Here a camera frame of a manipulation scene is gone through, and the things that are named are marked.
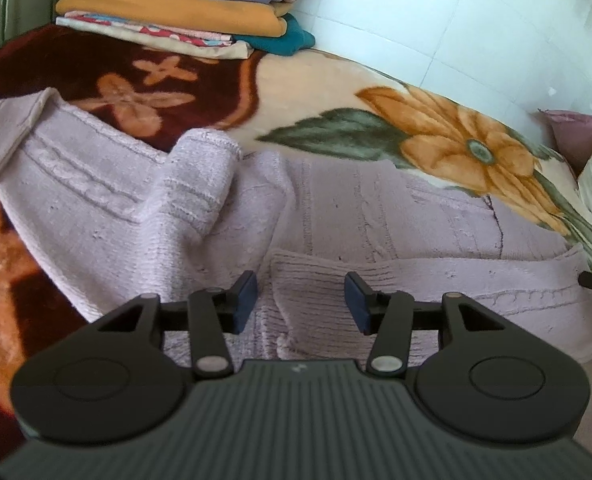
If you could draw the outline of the lilac knitted cardigan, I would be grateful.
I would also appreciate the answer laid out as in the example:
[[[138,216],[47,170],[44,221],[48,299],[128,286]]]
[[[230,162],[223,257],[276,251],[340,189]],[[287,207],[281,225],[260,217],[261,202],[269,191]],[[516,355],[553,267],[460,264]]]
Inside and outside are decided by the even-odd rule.
[[[177,301],[252,270],[259,297],[235,359],[364,359],[343,305],[354,271],[421,301],[463,292],[592,360],[581,246],[391,162],[243,155],[205,129],[164,153],[46,89],[0,100],[0,200],[90,321],[142,292]]]

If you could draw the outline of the mauve pillow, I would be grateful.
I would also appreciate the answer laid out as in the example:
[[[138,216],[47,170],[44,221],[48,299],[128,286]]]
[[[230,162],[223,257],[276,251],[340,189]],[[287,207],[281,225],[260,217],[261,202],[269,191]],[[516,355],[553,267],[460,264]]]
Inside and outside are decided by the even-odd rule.
[[[579,177],[592,154],[592,115],[570,110],[540,110],[553,131],[556,151]]]

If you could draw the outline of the floral plush blanket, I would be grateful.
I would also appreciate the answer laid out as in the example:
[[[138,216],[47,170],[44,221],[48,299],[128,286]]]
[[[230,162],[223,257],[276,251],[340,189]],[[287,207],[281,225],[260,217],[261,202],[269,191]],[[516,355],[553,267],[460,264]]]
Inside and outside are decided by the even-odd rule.
[[[374,107],[375,89],[394,86],[313,51],[193,58],[55,25],[0,50],[0,99],[46,87],[72,103],[97,99],[98,119],[161,150],[189,128],[214,126],[324,157],[399,160],[403,133]],[[12,374],[82,324],[0,205],[0,460],[23,442],[8,398]]]

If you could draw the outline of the pink patterned folded cloth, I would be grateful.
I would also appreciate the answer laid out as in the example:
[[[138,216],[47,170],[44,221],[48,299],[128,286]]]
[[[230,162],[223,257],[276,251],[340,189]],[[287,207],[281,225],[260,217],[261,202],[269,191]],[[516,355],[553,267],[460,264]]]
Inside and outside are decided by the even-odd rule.
[[[253,53],[253,47],[248,42],[235,40],[231,36],[143,24],[116,18],[116,16],[89,12],[68,12],[57,16],[55,24],[78,30],[78,32],[92,32],[92,34],[138,44],[144,48],[195,56],[195,58],[245,60]]]

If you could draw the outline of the teal folded garment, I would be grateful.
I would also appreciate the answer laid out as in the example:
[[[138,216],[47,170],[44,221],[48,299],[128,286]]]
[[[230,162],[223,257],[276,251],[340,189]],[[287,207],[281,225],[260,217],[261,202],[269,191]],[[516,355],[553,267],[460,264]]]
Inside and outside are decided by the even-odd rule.
[[[287,25],[286,32],[280,37],[245,36],[235,35],[236,41],[244,41],[255,50],[279,56],[293,56],[301,50],[312,49],[315,46],[315,38],[311,32],[304,30],[297,18],[286,14],[284,20]]]

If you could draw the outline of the orange folded garment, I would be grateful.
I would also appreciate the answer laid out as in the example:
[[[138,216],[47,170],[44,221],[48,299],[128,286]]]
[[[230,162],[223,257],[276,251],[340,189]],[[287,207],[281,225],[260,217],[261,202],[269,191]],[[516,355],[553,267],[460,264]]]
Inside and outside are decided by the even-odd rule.
[[[287,6],[234,0],[58,0],[57,14],[72,11],[228,35],[282,37]]]

